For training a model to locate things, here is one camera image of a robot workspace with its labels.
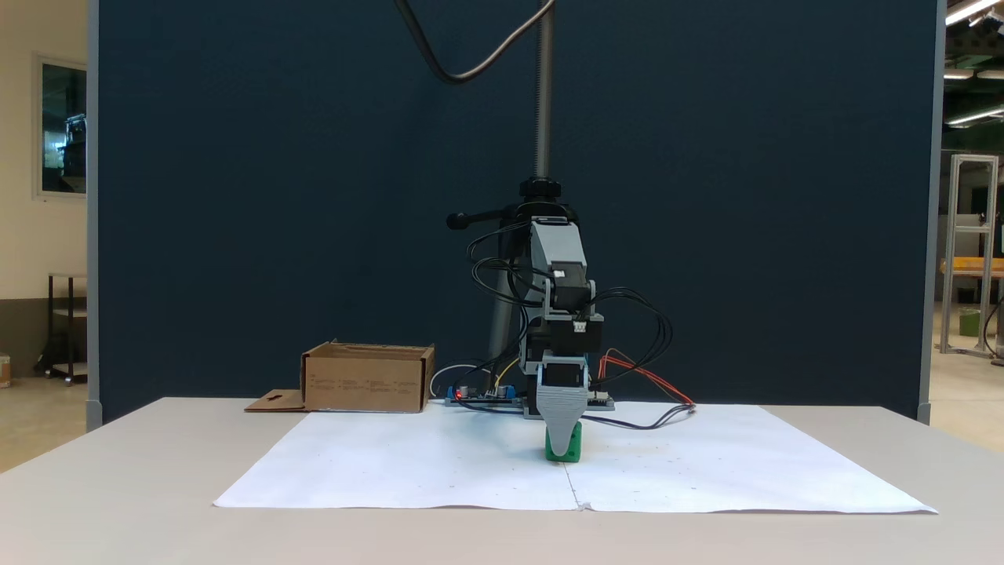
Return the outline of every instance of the green object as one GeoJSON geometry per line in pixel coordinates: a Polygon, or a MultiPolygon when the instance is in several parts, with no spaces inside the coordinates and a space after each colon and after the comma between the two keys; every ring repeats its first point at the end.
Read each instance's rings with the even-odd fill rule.
{"type": "Polygon", "coordinates": [[[575,422],[575,429],[571,431],[571,440],[568,442],[568,451],[563,456],[555,456],[551,452],[551,434],[544,435],[545,457],[549,462],[561,462],[566,464],[577,464],[582,457],[582,422],[575,422]]]}
{"type": "Polygon", "coordinates": [[[980,336],[980,311],[967,308],[959,314],[959,335],[970,338],[980,336]]]}

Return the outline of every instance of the white table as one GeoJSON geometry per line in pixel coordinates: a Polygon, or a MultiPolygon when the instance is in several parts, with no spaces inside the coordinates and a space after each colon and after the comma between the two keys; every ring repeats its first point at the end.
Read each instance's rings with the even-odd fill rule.
{"type": "Polygon", "coordinates": [[[881,408],[767,409],[940,516],[214,508],[304,417],[249,402],[166,398],[0,475],[0,562],[1004,563],[1004,455],[881,408]]]}

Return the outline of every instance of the black clamp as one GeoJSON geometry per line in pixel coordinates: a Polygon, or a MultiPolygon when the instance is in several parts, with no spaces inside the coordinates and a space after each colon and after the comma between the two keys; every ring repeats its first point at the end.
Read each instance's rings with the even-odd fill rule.
{"type": "Polygon", "coordinates": [[[561,196],[561,183],[548,177],[530,177],[519,183],[523,198],[557,198],[561,196]]]}

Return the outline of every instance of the floor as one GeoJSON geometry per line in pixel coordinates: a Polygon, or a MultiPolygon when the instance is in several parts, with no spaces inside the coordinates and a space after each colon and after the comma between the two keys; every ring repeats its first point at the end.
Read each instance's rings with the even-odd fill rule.
{"type": "MultiPolygon", "coordinates": [[[[941,332],[936,308],[935,342],[941,332]]],[[[976,338],[958,335],[959,317],[952,316],[955,347],[974,347],[976,338]]],[[[996,332],[989,332],[991,342],[996,332]]],[[[67,387],[61,379],[15,379],[0,389],[0,473],[36,458],[84,433],[87,385],[67,387]]],[[[931,362],[931,426],[957,438],[1004,453],[1004,367],[968,355],[943,355],[931,362]]]]}
{"type": "Polygon", "coordinates": [[[0,389],[0,473],[83,436],[87,385],[14,379],[0,389]]]}
{"type": "MultiPolygon", "coordinates": [[[[941,333],[941,305],[935,314],[935,343],[941,333]]],[[[997,332],[990,324],[990,343],[997,332]]],[[[953,312],[953,347],[973,348],[977,338],[959,336],[959,316],[953,312]]],[[[941,354],[931,358],[931,426],[956,438],[995,452],[1004,452],[1004,367],[979,357],[941,354]]]]}

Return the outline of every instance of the black knob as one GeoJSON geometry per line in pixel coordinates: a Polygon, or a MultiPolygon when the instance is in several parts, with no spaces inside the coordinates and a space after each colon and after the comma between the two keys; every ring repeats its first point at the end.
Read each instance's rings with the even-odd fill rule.
{"type": "Polygon", "coordinates": [[[450,214],[446,217],[446,226],[450,229],[467,229],[469,225],[471,225],[471,222],[468,220],[467,214],[463,212],[450,214]]]}

